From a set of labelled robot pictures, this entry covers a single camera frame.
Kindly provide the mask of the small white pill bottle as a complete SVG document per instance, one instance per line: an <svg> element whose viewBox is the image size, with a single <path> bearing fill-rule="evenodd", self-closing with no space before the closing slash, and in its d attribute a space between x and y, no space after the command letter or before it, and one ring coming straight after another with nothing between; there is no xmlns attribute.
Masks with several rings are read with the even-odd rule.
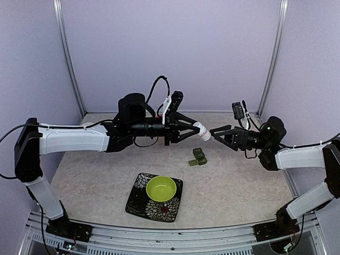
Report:
<svg viewBox="0 0 340 255"><path fill-rule="evenodd" d="M199 128L198 136L200 137L200 139L202 139L203 141L208 141L210 139L211 133L202 123L195 122L193 126Z"/></svg>

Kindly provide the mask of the green pill organizer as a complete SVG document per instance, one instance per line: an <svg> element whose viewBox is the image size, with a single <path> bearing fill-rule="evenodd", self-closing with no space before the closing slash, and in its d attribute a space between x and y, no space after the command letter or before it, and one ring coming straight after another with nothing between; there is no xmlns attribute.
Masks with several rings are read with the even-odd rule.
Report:
<svg viewBox="0 0 340 255"><path fill-rule="evenodd" d="M192 151L194 159L188 161L189 166L201 166L207 163L206 156L201 148L194 148Z"/></svg>

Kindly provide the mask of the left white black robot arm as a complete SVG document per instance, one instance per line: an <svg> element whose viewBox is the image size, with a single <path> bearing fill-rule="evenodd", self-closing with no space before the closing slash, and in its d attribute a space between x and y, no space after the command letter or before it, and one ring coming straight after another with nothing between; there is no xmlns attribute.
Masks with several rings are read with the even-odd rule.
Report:
<svg viewBox="0 0 340 255"><path fill-rule="evenodd" d="M13 179L24 183L42 210L63 236L74 232L62 203L56 198L40 167L40 156L55 152L119 152L132 145L136 137L163 137L165 145L200 135L202 124L177 111L183 94L175 91L163 102L157 116L141 93L131 93L118 101L118 113L112 120L89 125L57 126L29 118L14 127L21 130L14 147Z"/></svg>

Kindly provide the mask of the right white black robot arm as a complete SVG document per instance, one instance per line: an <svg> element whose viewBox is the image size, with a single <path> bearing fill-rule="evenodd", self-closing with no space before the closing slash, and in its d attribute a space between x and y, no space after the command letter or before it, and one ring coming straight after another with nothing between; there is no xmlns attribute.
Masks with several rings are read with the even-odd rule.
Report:
<svg viewBox="0 0 340 255"><path fill-rule="evenodd" d="M276 116L270 117L259 131L226 125L212 129L210 133L217 141L235 151L260 150L259 161L268 171L325 169L326 178L321 184L292 200L276 213L276 220L271 225L275 235L284 235L292 228L292 221L339 198L338 135L312 145L284 146L281 140L286 135L286 129L282 120Z"/></svg>

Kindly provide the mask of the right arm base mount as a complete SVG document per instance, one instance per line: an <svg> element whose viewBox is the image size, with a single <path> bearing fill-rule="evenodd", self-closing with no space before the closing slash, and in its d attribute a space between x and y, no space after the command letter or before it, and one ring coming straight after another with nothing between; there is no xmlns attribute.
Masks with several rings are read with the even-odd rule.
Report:
<svg viewBox="0 0 340 255"><path fill-rule="evenodd" d="M276 239L300 231L296 219L277 219L272 222L256 224L253 229L257 242Z"/></svg>

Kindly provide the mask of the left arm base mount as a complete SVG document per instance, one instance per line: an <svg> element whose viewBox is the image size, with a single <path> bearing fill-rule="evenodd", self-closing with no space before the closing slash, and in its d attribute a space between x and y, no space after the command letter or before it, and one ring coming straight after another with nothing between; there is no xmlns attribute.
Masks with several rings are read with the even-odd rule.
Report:
<svg viewBox="0 0 340 255"><path fill-rule="evenodd" d="M92 226L68 221L66 223L49 221L46 232L66 239L89 242L92 234Z"/></svg>

